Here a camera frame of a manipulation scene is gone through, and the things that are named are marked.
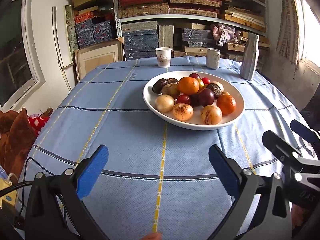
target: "blue gripper pad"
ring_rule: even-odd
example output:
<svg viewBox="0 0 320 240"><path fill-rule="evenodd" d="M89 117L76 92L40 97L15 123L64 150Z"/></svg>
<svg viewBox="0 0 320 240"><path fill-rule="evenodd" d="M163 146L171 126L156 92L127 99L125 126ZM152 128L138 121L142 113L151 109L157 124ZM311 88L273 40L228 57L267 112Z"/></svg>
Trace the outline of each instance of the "blue gripper pad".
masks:
<svg viewBox="0 0 320 240"><path fill-rule="evenodd" d="M90 194L100 173L108 162L109 151L106 146L100 145L94 154L96 154L95 157L91 160L91 163L78 179L78 187L76 192L80 200Z"/></svg>
<svg viewBox="0 0 320 240"><path fill-rule="evenodd" d="M228 195L237 198L239 196L240 181L227 160L234 162L234 164L238 166L236 161L233 159L228 159L218 146L212 145L210 147L209 161L212 167L216 171Z"/></svg>

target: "screw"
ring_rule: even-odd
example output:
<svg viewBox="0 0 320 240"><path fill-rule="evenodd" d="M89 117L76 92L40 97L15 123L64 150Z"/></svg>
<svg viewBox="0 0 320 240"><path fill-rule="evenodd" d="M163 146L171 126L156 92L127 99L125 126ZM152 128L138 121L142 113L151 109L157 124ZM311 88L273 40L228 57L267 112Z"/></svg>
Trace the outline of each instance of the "screw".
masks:
<svg viewBox="0 0 320 240"><path fill-rule="evenodd" d="M275 173L273 174L273 176L274 176L276 179L281 179L281 176L280 176L279 173L276 173L276 172L275 172Z"/></svg>
<svg viewBox="0 0 320 240"><path fill-rule="evenodd" d="M73 169L66 169L64 172L66 175L70 176L73 174Z"/></svg>
<svg viewBox="0 0 320 240"><path fill-rule="evenodd" d="M42 172L38 172L38 173L36 174L36 178L37 178L37 179L41 179L42 176L43 176L43 173L42 173Z"/></svg>
<svg viewBox="0 0 320 240"><path fill-rule="evenodd" d="M243 173L244 173L245 175L251 175L251 174L252 174L252 171L249 170L249 169L244 169L244 170L243 170Z"/></svg>
<svg viewBox="0 0 320 240"><path fill-rule="evenodd" d="M302 176L301 176L301 174L298 173L298 172L294 175L294 178L295 178L297 181L302 181Z"/></svg>

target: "white bowl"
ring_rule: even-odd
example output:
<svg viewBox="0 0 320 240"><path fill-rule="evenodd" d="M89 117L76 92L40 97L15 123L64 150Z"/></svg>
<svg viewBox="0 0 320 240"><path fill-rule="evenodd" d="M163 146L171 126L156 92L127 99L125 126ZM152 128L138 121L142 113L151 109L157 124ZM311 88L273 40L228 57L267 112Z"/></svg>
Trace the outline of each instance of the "white bowl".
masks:
<svg viewBox="0 0 320 240"><path fill-rule="evenodd" d="M176 78L180 80L183 77L188 77L191 73L197 73L201 78L207 77L210 79L210 81L218 81L220 82L223 87L224 91L227 91L230 93L230 95L233 96L233 98L236 100L236 110L229 115L223 116L221 122L216 125L204 125L201 121L201 110L203 109L202 106L194 107L194 114L191 119L182 122L179 120L176 120L172 114L172 111L168 113L160 113L155 106L155 101L156 98L158 97L157 94L155 94L152 91L153 85L160 79L160 78ZM236 122L244 113L244 99L239 92L238 89L236 89L233 85L231 85L229 82L225 81L224 79L210 75L207 73L203 72L195 72L195 71L173 71L173 72L167 72L163 73L161 75L158 75L154 78L152 78L144 87L143 89L143 99L147 106L150 108L152 112L154 112L156 115L161 117L163 120L172 123L176 126L186 128L186 129L191 129L191 130L200 130L200 131L205 131L205 130L216 130L228 125L233 124Z"/></svg>

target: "window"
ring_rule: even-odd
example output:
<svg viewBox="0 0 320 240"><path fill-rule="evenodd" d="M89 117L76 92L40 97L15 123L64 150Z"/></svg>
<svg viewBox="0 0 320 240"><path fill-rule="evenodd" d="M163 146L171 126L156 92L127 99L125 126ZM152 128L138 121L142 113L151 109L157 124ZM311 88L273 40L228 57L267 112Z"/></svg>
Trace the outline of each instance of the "window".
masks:
<svg viewBox="0 0 320 240"><path fill-rule="evenodd" d="M0 109L10 110L44 82L34 47L31 0L13 0L0 18Z"/></svg>

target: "table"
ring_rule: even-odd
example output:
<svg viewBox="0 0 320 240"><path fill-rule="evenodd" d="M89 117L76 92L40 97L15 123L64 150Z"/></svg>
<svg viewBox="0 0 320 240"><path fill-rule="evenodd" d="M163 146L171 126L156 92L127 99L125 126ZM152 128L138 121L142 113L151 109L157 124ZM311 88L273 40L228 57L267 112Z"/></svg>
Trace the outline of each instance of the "table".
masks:
<svg viewBox="0 0 320 240"><path fill-rule="evenodd" d="M52 114L29 156L61 174L104 144L108 163L84 203L111 240L136 240L155 229L164 240L207 239L233 201L208 160L211 145L264 176L282 168L262 145L267 130L312 158L308 145L289 127L293 119L306 125L297 109L258 73L252 81L240 78L240 68L240 63L221 59L219 69L212 70L205 67L205 57L173 58L169 69L158 68L156 58L99 66ZM244 115L214 131L186 130L160 119L145 105L143 87L151 78L177 70L206 72L230 82L244 97ZM29 162L26 180L40 170ZM257 203L256 197L241 232Z"/></svg>

